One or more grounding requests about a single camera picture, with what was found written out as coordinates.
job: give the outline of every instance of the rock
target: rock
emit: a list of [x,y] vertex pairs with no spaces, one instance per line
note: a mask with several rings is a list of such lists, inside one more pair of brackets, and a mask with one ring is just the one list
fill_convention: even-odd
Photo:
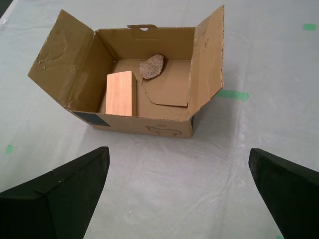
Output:
[[151,79],[159,76],[164,64],[164,57],[162,55],[155,55],[146,62],[140,64],[140,74],[144,79]]

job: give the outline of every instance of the cardboard box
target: cardboard box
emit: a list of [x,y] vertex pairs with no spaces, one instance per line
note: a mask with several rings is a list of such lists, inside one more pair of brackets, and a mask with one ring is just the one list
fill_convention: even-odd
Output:
[[[61,10],[28,76],[95,128],[190,138],[193,116],[223,87],[223,35],[224,6],[197,27],[96,31]],[[143,80],[139,65],[155,54],[164,70]],[[107,75],[122,71],[136,76],[137,117],[105,114]]]

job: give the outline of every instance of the white plastic sheet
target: white plastic sheet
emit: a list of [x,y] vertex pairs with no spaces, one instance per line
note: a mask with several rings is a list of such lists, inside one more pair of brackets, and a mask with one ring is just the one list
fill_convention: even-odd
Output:
[[[225,4],[225,89],[192,139],[92,129],[27,77],[61,8],[93,29],[196,26]],[[275,239],[248,168],[259,147],[319,171],[317,0],[20,0],[0,27],[0,191],[109,146],[86,239]],[[6,154],[8,145],[13,152]]]

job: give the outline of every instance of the wooden block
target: wooden block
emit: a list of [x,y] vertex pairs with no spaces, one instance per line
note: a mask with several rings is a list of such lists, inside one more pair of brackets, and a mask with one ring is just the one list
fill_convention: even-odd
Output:
[[108,75],[105,113],[117,116],[137,116],[136,78],[132,71]]

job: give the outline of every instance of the green tape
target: green tape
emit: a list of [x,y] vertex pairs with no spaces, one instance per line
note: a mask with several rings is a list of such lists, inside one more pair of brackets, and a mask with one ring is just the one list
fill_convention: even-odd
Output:
[[221,90],[220,92],[217,93],[217,96],[246,101],[249,98],[249,93],[239,92],[239,91]]
[[317,24],[304,24],[304,30],[307,31],[316,31]]
[[9,145],[7,148],[6,148],[6,154],[11,154],[13,152],[13,146],[12,145]]

